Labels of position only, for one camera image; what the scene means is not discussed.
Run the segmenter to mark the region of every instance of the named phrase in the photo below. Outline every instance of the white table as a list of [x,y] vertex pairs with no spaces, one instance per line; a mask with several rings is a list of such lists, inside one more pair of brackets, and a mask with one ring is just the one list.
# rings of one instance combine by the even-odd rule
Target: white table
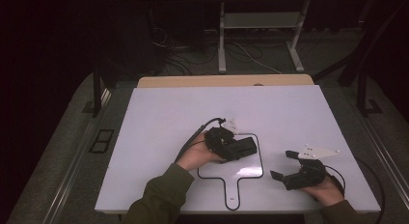
[[[320,204],[309,195],[287,191],[269,174],[270,170],[285,175],[297,172],[299,162],[286,158],[285,151],[298,152],[306,144],[341,150],[340,155],[321,161],[345,177],[345,197],[355,210],[380,210],[320,88],[315,85],[136,88],[95,209],[126,213],[142,197],[147,181],[162,175],[193,132],[216,117],[235,118],[242,132],[255,133],[259,138],[263,176],[239,182],[240,207],[235,212],[318,210]],[[231,212],[225,205],[221,180],[200,179],[196,171],[191,174],[196,180],[182,212]]]

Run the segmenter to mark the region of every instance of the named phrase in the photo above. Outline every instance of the green sleeve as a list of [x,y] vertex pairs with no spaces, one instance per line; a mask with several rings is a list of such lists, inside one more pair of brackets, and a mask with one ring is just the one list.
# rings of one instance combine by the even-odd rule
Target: green sleeve
[[357,213],[348,201],[336,203],[321,210],[322,217],[330,224],[366,224],[364,217]]
[[147,183],[143,197],[130,206],[123,224],[175,223],[194,178],[177,164]]

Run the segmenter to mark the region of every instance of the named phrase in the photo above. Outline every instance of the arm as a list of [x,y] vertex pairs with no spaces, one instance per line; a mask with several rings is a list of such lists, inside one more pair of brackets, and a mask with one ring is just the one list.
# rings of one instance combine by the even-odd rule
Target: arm
[[177,164],[150,180],[143,197],[129,208],[122,223],[174,223],[194,178]]
[[301,189],[309,193],[324,206],[321,214],[330,224],[364,224],[364,217],[358,214],[346,201],[334,182],[326,177],[324,182],[317,186]]
[[186,192],[194,180],[188,171],[211,160],[221,160],[208,150],[204,140],[205,136],[199,135],[177,163],[171,164],[162,176],[147,183],[143,197],[129,208],[123,224],[175,223],[185,203]]

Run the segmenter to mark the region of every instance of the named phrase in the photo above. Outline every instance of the hand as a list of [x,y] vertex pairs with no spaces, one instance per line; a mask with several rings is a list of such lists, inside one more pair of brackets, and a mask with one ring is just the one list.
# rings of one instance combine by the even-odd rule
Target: hand
[[324,207],[333,206],[344,200],[340,190],[329,177],[325,177],[324,182],[319,185],[301,188],[300,190],[315,197]]
[[212,153],[205,144],[205,133],[201,133],[191,143],[190,147],[183,156],[177,161],[177,164],[190,171],[207,164],[209,161],[224,160],[219,155]]

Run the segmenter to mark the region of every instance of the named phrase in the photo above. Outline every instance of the cable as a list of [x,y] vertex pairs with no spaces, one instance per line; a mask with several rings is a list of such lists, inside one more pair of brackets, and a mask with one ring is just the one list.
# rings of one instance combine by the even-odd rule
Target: cable
[[195,146],[195,145],[197,145],[197,144],[203,143],[204,141],[205,141],[205,140],[202,140],[202,141],[196,142],[196,143],[194,143],[194,144],[191,144],[191,145],[189,145],[189,148],[190,148],[190,147],[193,147],[193,146]]
[[173,63],[173,62],[165,61],[165,63],[176,67],[176,68],[182,73],[183,76],[185,75],[185,72],[184,72],[183,68],[181,68],[180,66],[176,65],[176,64]]
[[340,175],[340,177],[341,177],[341,179],[342,179],[342,189],[343,189],[343,193],[345,192],[345,189],[346,189],[346,182],[345,182],[345,179],[343,178],[343,176],[342,176],[342,174],[340,173],[340,172],[338,172],[338,170],[336,170],[335,168],[333,168],[333,167],[330,167],[330,166],[328,166],[328,165],[324,165],[326,168],[330,168],[330,169],[332,169],[334,172],[336,172],[338,175]]
[[212,55],[211,55],[211,57],[209,59],[205,60],[204,62],[200,62],[200,63],[191,62],[187,58],[184,58],[184,57],[182,57],[182,56],[180,56],[178,54],[175,54],[175,53],[173,54],[173,56],[178,57],[178,58],[182,59],[183,61],[185,61],[186,63],[192,64],[192,65],[204,65],[204,64],[207,64],[207,63],[211,62],[216,57],[216,53],[217,53],[217,48],[215,48],[215,50],[213,51],[213,53],[212,53]]
[[226,121],[226,119],[221,119],[221,118],[214,118],[210,121],[208,121],[207,123],[205,123],[204,125],[202,125],[198,130],[196,130],[196,132],[186,141],[186,143],[183,145],[183,147],[181,147],[179,153],[177,154],[177,158],[175,159],[175,163],[181,158],[181,156],[186,152],[186,150],[188,150],[190,147],[192,147],[194,144],[190,144],[194,139],[196,139],[196,137],[198,137],[202,131],[205,130],[205,128],[210,125],[211,123],[218,121],[219,125],[222,124],[223,122]]
[[360,162],[360,163],[362,163],[363,165],[365,165],[365,166],[370,170],[370,172],[373,174],[373,176],[374,176],[375,179],[376,179],[376,182],[377,182],[378,185],[379,185],[379,189],[381,190],[381,198],[382,198],[382,201],[381,201],[381,211],[379,212],[378,218],[376,219],[376,222],[375,222],[375,224],[379,224],[379,223],[381,222],[382,217],[383,217],[384,212],[385,212],[385,206],[386,206],[386,203],[385,203],[385,189],[384,189],[384,187],[383,187],[383,185],[382,185],[381,180],[378,178],[378,176],[376,176],[376,173],[373,171],[373,169],[371,169],[371,168],[369,167],[369,165],[367,165],[362,159],[360,159],[360,158],[358,158],[358,157],[356,157],[356,156],[355,156],[355,159],[356,159],[358,162]]
[[262,44],[265,44],[265,42],[270,42],[270,41],[272,41],[272,40],[269,39],[269,38],[267,37],[267,35],[266,35],[266,34],[268,34],[268,33],[270,32],[271,29],[269,29],[269,28],[267,28],[267,29],[259,28],[259,29],[257,29],[257,30],[258,30],[258,33],[261,33],[261,35],[258,35],[256,38],[248,38],[248,37],[247,37],[248,35],[246,35],[246,34],[247,34],[247,33],[252,33],[253,30],[250,30],[250,32],[245,31],[245,32],[243,32],[243,33],[240,33],[242,39],[246,42],[246,44],[242,44],[242,46],[244,46],[244,47],[252,46],[252,47],[256,48],[257,50],[261,50],[262,48],[276,48],[276,47],[281,47],[281,46],[285,46],[285,47],[286,47],[286,42],[281,42],[281,43],[273,44],[273,45],[270,45],[270,46],[259,46],[259,45],[257,45],[256,42],[262,42]]
[[259,49],[258,47],[255,47],[255,46],[253,46],[253,48],[255,48],[258,52],[259,52],[259,55],[258,56],[254,56],[253,54],[250,54],[249,53],[249,51],[244,51],[245,53],[241,53],[242,51],[243,51],[243,44],[239,44],[239,43],[237,43],[237,42],[225,42],[225,44],[226,45],[228,45],[228,44],[234,44],[234,46],[237,46],[237,47],[239,47],[239,49],[241,50],[240,52],[237,52],[237,51],[235,51],[235,50],[232,50],[232,52],[233,53],[235,53],[235,54],[237,54],[237,55],[241,55],[241,56],[244,56],[244,57],[246,57],[246,58],[253,58],[253,59],[259,59],[259,58],[261,58],[262,57],[262,51],[261,51],[261,49]]
[[235,61],[237,61],[237,62],[240,62],[240,63],[253,63],[253,61],[250,60],[249,57],[248,57],[247,55],[244,55],[244,54],[240,54],[240,55],[245,56],[246,59],[249,59],[248,61],[243,61],[243,60],[240,60],[240,59],[234,57],[234,56],[232,55],[232,52],[235,52],[235,51],[233,51],[233,50],[232,50],[231,48],[229,48],[227,45],[225,45],[225,51],[226,51],[226,53],[229,54],[229,56],[230,56],[231,58],[233,58],[233,59],[234,59]]
[[262,67],[271,69],[271,70],[273,70],[273,71],[275,71],[275,72],[277,72],[277,73],[279,73],[279,74],[283,74],[282,72],[280,72],[280,71],[278,71],[278,70],[276,70],[276,69],[274,69],[274,68],[268,67],[268,66],[266,66],[265,64],[258,62],[256,59],[254,59],[254,58],[252,57],[252,55],[250,55],[250,53],[247,52],[247,50],[246,50],[244,47],[242,47],[242,46],[241,46],[240,44],[238,44],[237,42],[234,42],[234,44],[236,44],[237,46],[239,46],[239,47],[250,57],[250,59],[253,60],[253,62],[255,62],[255,63],[261,65]]
[[164,38],[163,38],[163,41],[160,44],[164,44],[168,40],[168,35],[166,34],[165,30],[163,30],[161,28],[157,28],[157,27],[154,27],[153,30],[159,30],[159,31],[162,32]]
[[177,61],[175,59],[172,59],[172,58],[168,58],[168,61],[170,61],[169,63],[172,63],[174,66],[180,66],[181,68],[186,70],[189,73],[189,75],[193,74],[192,71],[188,67],[186,67],[183,63],[181,63],[181,62],[179,62],[179,61]]

